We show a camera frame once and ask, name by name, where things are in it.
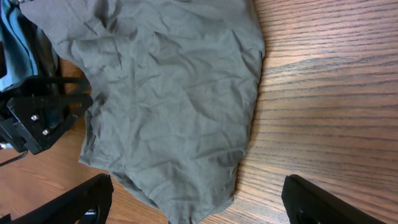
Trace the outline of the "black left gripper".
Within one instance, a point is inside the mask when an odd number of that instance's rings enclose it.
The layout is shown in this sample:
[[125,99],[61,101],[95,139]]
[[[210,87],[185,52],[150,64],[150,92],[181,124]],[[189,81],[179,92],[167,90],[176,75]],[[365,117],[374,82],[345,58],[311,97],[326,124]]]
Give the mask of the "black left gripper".
[[1,92],[1,147],[50,149],[93,104],[86,78],[29,77]]

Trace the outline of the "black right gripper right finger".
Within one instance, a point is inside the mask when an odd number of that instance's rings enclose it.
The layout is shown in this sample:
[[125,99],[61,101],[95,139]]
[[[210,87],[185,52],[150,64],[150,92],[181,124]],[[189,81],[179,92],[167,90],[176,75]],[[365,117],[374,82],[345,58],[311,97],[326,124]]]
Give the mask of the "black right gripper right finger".
[[288,175],[281,195],[291,224],[385,224],[299,175]]

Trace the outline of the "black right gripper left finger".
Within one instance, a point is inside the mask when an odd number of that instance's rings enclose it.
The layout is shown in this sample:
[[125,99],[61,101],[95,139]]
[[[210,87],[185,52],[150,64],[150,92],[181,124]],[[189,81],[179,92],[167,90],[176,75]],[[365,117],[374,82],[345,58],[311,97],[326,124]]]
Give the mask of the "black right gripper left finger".
[[108,174],[98,174],[43,206],[1,224],[105,224],[112,204],[113,183]]

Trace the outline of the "grey shorts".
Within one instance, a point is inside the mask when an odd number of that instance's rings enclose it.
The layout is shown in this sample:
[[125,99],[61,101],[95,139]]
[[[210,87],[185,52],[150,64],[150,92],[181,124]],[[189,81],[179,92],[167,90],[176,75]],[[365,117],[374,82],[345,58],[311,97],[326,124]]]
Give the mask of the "grey shorts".
[[82,164],[170,223],[232,204],[264,56],[252,1],[38,0],[21,11],[90,81]]

